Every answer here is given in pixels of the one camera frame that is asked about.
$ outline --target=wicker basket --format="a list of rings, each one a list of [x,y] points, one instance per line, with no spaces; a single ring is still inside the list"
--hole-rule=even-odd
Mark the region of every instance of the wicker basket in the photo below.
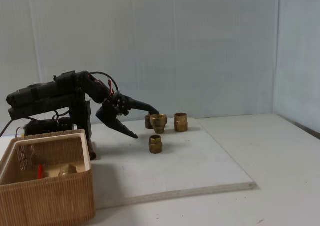
[[[63,164],[78,173],[57,176]],[[51,177],[37,179],[39,165]],[[0,225],[74,225],[96,214],[84,130],[13,139],[0,161]]]

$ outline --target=brass nut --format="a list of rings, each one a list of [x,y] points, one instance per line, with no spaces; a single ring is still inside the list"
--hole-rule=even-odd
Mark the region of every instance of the brass nut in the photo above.
[[[151,124],[156,133],[164,133],[165,125],[167,124],[167,115],[154,114],[151,116]]]
[[[151,153],[161,153],[162,145],[161,136],[153,135],[149,138],[149,149]]]
[[[145,128],[147,128],[147,129],[153,129],[154,127],[152,126],[152,124],[151,124],[151,115],[148,113],[148,115],[146,115],[145,117],[144,117],[144,120],[145,120]]]
[[[77,173],[77,168],[71,164],[66,164],[61,168],[59,172],[59,176],[73,174],[73,173]]]
[[[174,115],[174,129],[177,132],[188,131],[188,117],[186,113],[176,113]]]

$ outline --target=white board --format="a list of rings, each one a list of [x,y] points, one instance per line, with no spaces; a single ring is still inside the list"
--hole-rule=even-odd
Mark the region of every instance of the white board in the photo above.
[[[124,123],[139,139],[93,125],[97,209],[255,187],[196,119],[188,122],[188,132],[175,132],[174,119],[168,119],[160,154],[149,152],[154,130],[145,129],[144,120]]]

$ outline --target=white backdrop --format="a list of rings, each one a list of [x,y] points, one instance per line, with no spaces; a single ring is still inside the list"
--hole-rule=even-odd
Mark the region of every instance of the white backdrop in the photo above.
[[[280,0],[274,110],[320,132],[320,0]]]
[[[0,128],[10,119],[7,94],[71,70],[105,71],[122,93],[168,115],[270,113],[277,6],[278,0],[0,0]],[[92,104],[93,123],[98,108]],[[122,120],[144,115],[132,110]]]

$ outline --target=robotic arm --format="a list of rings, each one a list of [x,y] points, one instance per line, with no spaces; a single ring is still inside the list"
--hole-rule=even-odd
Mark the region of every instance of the robotic arm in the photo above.
[[[90,102],[85,99],[87,93],[95,102],[102,104],[96,113],[101,122],[118,132],[138,138],[117,119],[117,116],[123,114],[127,116],[130,109],[145,110],[150,114],[158,114],[158,110],[149,104],[123,95],[118,90],[114,92],[111,84],[108,87],[96,79],[93,76],[94,73],[101,72],[66,72],[58,77],[54,76],[52,82],[30,85],[11,93],[6,100],[12,106],[9,109],[12,120],[69,107],[70,118],[30,122],[26,134],[44,133],[45,129],[47,129],[45,132],[68,130],[71,125],[76,124],[78,128],[86,131],[89,141],[91,137],[91,108]]]

